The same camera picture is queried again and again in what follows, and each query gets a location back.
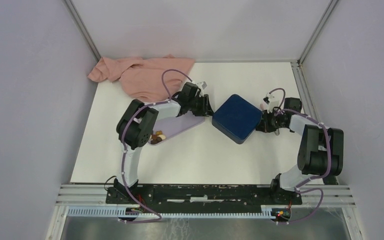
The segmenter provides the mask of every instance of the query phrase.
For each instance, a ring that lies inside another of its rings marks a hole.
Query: metal frame
[[[324,192],[320,208],[342,208],[348,231],[353,240],[362,239],[358,227],[351,190],[346,185],[306,185],[301,190],[321,188]],[[103,184],[63,184],[59,190],[49,225],[47,240],[61,239],[67,217],[128,217],[126,208],[138,207],[137,204],[106,204],[107,191]],[[320,200],[317,191],[301,195],[302,205],[292,205],[293,209],[313,208]],[[163,218],[236,218],[236,219],[271,219],[272,208],[286,208],[286,205],[262,205],[259,213],[226,213],[226,214],[164,214]],[[140,217],[152,217],[143,214]]]
[[[339,0],[330,0],[329,5],[327,6],[326,10],[324,11],[323,15],[320,18],[320,21],[318,22],[317,26],[315,27],[313,33],[311,34],[310,39],[307,42],[307,45],[304,47],[304,51],[302,51],[301,56],[299,57],[298,63],[302,65],[304,61],[306,60],[307,55],[309,54],[311,48],[313,47],[314,43],[316,42],[317,38],[319,37],[320,33],[322,32],[322,29],[325,27],[326,22],[328,21],[329,17],[331,16],[332,12],[334,11],[335,7],[337,6]]]
[[[78,27],[78,30],[83,35],[84,40],[86,40],[86,43],[89,46],[89,49],[92,52],[93,56],[95,57],[95,60],[98,62],[101,59],[101,54],[99,53],[97,46],[95,46],[95,43],[92,40],[92,37],[88,32],[88,29],[83,23],[82,18],[80,18],[79,12],[77,12],[77,9],[74,6],[74,3],[72,2],[72,0],[62,0],[62,1],[67,7],[67,10],[70,12],[71,17],[73,18],[75,24]]]

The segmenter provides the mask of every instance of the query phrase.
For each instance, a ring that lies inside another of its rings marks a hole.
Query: blue box
[[[256,129],[263,112],[237,94],[230,96],[212,116],[212,125],[242,144]]]

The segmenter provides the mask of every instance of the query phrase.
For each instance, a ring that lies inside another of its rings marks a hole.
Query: pink cloth
[[[167,69],[177,69],[188,74],[194,63],[192,58],[174,58],[172,55],[146,60],[141,57],[117,60],[102,57],[87,77],[98,83],[106,79],[111,82],[118,79],[130,97],[143,102],[158,102],[169,97],[161,82],[161,74]],[[164,75],[164,82],[171,95],[179,90],[184,80],[185,76],[175,71]]]

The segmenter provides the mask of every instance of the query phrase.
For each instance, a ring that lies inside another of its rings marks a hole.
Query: white tabletop
[[[266,93],[284,88],[299,98],[288,62],[195,63],[189,76],[206,81],[205,93],[216,111],[232,94],[258,107]],[[282,93],[275,93],[281,98]],[[78,151],[72,183],[103,183],[118,173],[121,145],[116,126],[132,98],[118,81],[99,83]],[[297,162],[301,137],[281,129],[280,135],[254,131],[236,144],[205,122],[158,146],[145,145],[139,182],[152,184],[269,184]]]

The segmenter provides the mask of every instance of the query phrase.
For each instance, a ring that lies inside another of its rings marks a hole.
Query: gray wall
[[[329,0],[73,0],[99,53],[198,61],[300,57]]]
[[[340,178],[367,239],[384,239],[384,1],[342,0],[304,63],[321,119],[345,133]]]
[[[0,240],[45,236],[95,94],[94,64],[62,1],[0,1]]]

